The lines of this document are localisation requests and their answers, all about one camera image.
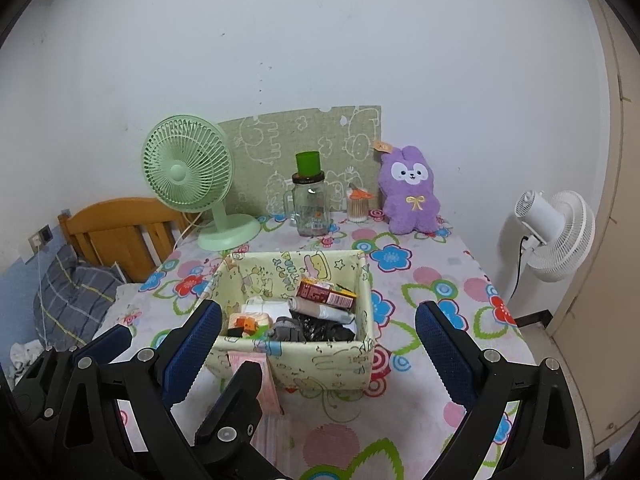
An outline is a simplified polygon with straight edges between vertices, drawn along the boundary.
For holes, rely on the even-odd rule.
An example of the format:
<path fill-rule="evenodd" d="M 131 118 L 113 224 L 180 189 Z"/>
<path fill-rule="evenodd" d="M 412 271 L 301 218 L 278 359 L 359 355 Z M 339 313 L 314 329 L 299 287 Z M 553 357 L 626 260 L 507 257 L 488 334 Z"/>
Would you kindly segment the wall power socket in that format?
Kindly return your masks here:
<path fill-rule="evenodd" d="M 27 240 L 32 253 L 37 255 L 43 247 L 46 247 L 47 244 L 53 240 L 53 233 L 50 226 L 46 224 L 43 228 L 35 232 L 35 234 L 32 234 Z"/>

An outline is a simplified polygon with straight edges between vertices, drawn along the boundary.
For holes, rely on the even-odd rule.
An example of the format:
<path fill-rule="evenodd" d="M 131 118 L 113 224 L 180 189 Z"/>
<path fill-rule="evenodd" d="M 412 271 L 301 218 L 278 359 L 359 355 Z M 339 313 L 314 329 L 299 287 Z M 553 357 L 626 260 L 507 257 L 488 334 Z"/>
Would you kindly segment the blue plaid pillow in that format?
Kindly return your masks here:
<path fill-rule="evenodd" d="M 125 283 L 117 266 L 93 266 L 64 245 L 43 272 L 34 300 L 43 348 L 65 351 L 92 341 Z"/>

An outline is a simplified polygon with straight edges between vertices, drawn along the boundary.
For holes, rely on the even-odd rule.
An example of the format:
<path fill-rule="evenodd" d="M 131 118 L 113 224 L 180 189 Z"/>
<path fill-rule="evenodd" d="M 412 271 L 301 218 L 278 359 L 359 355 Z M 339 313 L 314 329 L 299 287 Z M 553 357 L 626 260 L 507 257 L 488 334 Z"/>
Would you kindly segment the cartoon fabric storage box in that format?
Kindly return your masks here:
<path fill-rule="evenodd" d="M 247 301 L 285 301 L 296 295 L 303 278 L 340 285 L 356 295 L 356 337 L 351 342 L 288 342 L 227 334 L 232 315 L 246 312 Z M 364 390 L 370 384 L 374 321 L 367 257 L 359 250 L 246 252 L 230 255 L 205 289 L 224 322 L 205 366 L 217 377 L 232 375 L 234 352 L 268 359 L 274 380 L 284 388 Z"/>

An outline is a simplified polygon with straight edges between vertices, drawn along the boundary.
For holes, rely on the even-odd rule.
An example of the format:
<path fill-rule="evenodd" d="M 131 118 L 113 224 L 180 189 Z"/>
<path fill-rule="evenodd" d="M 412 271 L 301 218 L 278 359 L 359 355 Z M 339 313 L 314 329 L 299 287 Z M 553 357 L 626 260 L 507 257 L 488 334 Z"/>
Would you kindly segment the clear plastic sleeve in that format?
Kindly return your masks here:
<path fill-rule="evenodd" d="M 307 413 L 267 415 L 258 424 L 250 444 L 282 474 L 298 479 L 306 468 L 303 446 L 311 426 L 312 418 Z"/>

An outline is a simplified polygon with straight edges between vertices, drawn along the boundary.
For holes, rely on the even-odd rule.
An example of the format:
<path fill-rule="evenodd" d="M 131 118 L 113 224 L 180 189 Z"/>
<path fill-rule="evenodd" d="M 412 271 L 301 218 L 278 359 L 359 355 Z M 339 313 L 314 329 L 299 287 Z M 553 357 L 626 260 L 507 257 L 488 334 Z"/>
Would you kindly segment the grey drawstring pouch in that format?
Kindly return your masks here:
<path fill-rule="evenodd" d="M 268 330 L 267 339 L 280 342 L 305 342 L 304 326 L 296 318 L 279 316 Z"/>

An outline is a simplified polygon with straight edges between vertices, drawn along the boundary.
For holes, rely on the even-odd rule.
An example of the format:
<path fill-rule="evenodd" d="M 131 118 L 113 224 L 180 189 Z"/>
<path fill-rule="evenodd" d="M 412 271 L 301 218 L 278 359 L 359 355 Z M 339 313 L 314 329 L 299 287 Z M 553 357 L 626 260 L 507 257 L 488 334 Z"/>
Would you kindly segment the green desk fan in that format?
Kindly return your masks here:
<path fill-rule="evenodd" d="M 161 120 L 142 146 L 146 183 L 167 207 L 184 214 L 209 214 L 198 231 L 198 246 L 209 252 L 239 247 L 260 231 L 250 214 L 228 214 L 234 162 L 219 126 L 192 115 Z"/>

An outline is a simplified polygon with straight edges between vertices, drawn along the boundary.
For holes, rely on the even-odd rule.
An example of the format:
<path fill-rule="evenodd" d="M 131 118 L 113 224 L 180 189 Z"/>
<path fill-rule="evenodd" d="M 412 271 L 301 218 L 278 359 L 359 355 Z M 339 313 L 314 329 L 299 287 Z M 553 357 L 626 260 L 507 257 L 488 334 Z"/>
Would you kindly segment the white standing fan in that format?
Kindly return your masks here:
<path fill-rule="evenodd" d="M 497 287 L 514 318 L 558 313 L 593 252 L 598 212 L 574 190 L 518 196 L 498 237 Z"/>

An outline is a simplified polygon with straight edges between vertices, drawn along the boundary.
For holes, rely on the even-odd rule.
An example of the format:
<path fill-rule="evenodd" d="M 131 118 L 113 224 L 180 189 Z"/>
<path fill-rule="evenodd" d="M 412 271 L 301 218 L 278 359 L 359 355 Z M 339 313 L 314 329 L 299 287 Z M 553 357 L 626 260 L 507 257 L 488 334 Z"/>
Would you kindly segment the pink paper packet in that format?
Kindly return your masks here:
<path fill-rule="evenodd" d="M 259 352 L 230 351 L 228 353 L 232 372 L 237 372 L 246 363 L 253 363 L 259 367 L 259 388 L 257 401 L 264 415 L 282 415 L 283 408 L 278 395 L 268 356 Z"/>

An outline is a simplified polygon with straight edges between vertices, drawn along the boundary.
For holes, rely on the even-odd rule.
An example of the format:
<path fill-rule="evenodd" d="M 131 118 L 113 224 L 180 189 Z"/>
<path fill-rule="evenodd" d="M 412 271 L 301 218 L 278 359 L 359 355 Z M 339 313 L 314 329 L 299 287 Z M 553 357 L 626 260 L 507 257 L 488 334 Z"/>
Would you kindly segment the beige cloth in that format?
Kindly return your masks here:
<path fill-rule="evenodd" d="M 288 308 L 291 312 L 311 316 L 312 318 L 320 318 L 320 320 L 337 322 L 342 325 L 351 323 L 355 318 L 352 312 L 334 308 L 327 304 L 319 304 L 299 296 L 288 298 Z"/>

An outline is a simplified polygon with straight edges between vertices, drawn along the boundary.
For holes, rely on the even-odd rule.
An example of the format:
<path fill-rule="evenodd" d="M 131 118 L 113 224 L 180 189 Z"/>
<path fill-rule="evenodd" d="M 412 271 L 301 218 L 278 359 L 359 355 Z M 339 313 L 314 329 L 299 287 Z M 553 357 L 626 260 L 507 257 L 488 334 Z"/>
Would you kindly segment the purple bunny plush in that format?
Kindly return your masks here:
<path fill-rule="evenodd" d="M 378 188 L 390 232 L 404 235 L 439 229 L 440 203 L 434 193 L 433 170 L 416 146 L 384 148 Z"/>

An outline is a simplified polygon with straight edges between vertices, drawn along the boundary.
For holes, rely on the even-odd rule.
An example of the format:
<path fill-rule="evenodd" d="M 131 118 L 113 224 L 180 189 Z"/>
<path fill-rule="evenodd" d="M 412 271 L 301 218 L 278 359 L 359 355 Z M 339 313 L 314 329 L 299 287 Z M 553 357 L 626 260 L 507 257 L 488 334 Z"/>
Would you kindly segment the glass mason jar mug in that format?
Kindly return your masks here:
<path fill-rule="evenodd" d="M 300 236 L 325 236 L 331 224 L 326 176 L 292 175 L 293 187 L 283 196 L 284 213 L 290 218 Z"/>

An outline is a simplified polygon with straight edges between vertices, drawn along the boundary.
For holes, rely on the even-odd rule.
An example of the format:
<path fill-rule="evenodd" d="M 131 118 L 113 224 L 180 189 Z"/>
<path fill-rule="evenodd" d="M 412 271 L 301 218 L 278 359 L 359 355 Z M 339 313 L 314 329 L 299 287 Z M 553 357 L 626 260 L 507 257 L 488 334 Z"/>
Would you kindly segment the white foam pad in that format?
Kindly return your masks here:
<path fill-rule="evenodd" d="M 273 321 L 281 316 L 291 315 L 287 299 L 272 299 L 254 296 L 248 298 L 241 307 L 243 313 L 260 313 L 268 315 Z"/>

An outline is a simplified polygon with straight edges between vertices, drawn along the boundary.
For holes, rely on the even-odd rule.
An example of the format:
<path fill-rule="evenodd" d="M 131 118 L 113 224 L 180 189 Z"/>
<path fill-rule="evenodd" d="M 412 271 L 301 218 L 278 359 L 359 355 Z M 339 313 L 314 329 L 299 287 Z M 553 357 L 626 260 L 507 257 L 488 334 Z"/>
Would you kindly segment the cartoon animal carton box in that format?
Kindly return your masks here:
<path fill-rule="evenodd" d="M 300 298 L 326 304 L 337 309 L 350 310 L 354 307 L 357 295 L 349 289 L 332 282 L 322 282 L 303 276 L 296 295 Z"/>

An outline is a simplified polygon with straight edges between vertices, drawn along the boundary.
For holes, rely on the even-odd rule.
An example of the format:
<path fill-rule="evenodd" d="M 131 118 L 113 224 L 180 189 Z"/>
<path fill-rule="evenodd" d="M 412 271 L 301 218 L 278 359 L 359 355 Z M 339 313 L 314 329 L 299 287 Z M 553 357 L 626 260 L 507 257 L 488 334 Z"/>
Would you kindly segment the black plastic bag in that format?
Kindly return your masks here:
<path fill-rule="evenodd" d="M 297 312 L 292 313 L 292 319 L 302 326 L 306 341 L 351 342 L 356 338 L 350 328 L 334 321 L 322 320 Z"/>

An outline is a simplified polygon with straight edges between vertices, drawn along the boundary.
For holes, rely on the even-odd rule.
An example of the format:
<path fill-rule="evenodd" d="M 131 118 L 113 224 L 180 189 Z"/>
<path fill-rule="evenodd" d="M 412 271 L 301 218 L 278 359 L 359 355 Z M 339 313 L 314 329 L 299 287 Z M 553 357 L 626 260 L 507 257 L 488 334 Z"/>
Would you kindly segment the orange green tissue pack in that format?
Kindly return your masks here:
<path fill-rule="evenodd" d="M 232 313 L 229 316 L 227 336 L 264 339 L 271 324 L 270 316 L 264 312 Z"/>

